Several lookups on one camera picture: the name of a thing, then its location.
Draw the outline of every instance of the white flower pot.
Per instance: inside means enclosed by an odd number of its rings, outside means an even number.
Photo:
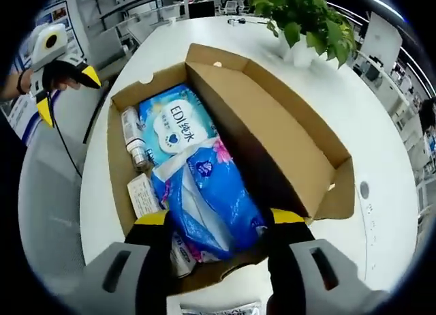
[[[298,41],[292,48],[287,44],[285,34],[279,31],[279,55],[285,62],[292,63],[298,68],[308,68],[312,60],[318,57],[314,47],[307,47],[306,36],[301,34]]]

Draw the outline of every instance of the green plant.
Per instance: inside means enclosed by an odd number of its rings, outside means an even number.
[[[283,31],[290,48],[304,34],[308,47],[318,55],[327,53],[327,60],[336,57],[339,67],[356,49],[351,25],[324,0],[250,0],[250,5],[269,19],[266,27],[275,37],[279,37],[277,28]]]

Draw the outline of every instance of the pink flower print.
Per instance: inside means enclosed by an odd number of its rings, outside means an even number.
[[[232,156],[230,156],[229,152],[227,151],[225,145],[220,138],[218,138],[213,144],[213,151],[217,153],[217,161],[219,163],[224,162],[227,164],[232,160]]]

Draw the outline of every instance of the small white box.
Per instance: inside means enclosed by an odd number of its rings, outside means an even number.
[[[189,275],[196,260],[193,259],[191,252],[177,233],[172,236],[171,263],[178,278]]]
[[[151,182],[144,173],[131,180],[127,184],[127,189],[137,218],[162,210],[157,202]]]

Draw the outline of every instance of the round table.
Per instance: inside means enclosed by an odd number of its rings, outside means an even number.
[[[409,158],[388,113],[348,66],[337,69],[336,60],[327,62],[321,57],[309,69],[295,68],[277,56],[279,41],[264,24],[232,26],[226,17],[158,27],[116,80],[95,124],[84,166],[80,231],[85,262],[90,263],[113,241],[124,240],[106,149],[110,97],[137,80],[149,82],[153,72],[184,61],[193,42],[253,59],[295,90],[333,129],[353,157],[355,210],[349,219],[315,221],[310,229],[317,239],[329,240],[352,259],[359,278],[370,288],[393,289],[415,249],[418,199]],[[362,181],[369,184],[366,200],[359,192]],[[183,303],[219,307],[258,299],[266,302],[271,291],[264,261],[235,271],[220,284],[177,298]]]

